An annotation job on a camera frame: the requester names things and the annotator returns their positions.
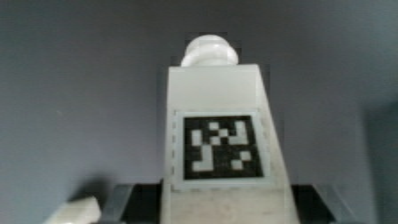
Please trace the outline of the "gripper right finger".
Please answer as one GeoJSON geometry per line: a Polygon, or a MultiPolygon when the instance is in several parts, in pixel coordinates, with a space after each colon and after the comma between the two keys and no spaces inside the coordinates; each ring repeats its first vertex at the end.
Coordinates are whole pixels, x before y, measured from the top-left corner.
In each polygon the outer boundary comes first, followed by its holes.
{"type": "Polygon", "coordinates": [[[325,184],[314,184],[312,187],[334,215],[336,223],[348,224],[355,221],[355,215],[336,188],[325,184]]]}

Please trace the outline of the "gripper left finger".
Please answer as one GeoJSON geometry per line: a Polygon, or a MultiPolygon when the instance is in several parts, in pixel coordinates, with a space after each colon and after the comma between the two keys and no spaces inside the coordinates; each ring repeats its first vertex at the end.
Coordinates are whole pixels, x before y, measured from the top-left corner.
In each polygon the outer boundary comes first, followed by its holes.
{"type": "Polygon", "coordinates": [[[133,186],[121,184],[113,187],[97,224],[126,224],[122,221],[122,214],[128,206],[129,196],[131,196],[133,186]]]}

